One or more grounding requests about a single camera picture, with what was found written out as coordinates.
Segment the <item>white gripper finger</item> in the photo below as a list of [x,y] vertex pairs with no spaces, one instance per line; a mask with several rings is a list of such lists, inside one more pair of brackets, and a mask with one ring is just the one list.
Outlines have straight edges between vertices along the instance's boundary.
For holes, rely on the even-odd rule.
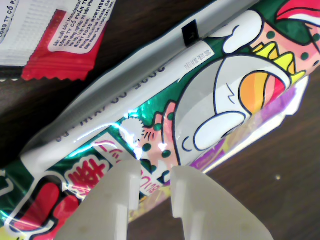
[[189,166],[171,170],[171,205],[186,240],[271,240],[265,225],[222,186]]
[[56,235],[57,240],[125,240],[141,186],[138,160],[116,164],[90,191]]

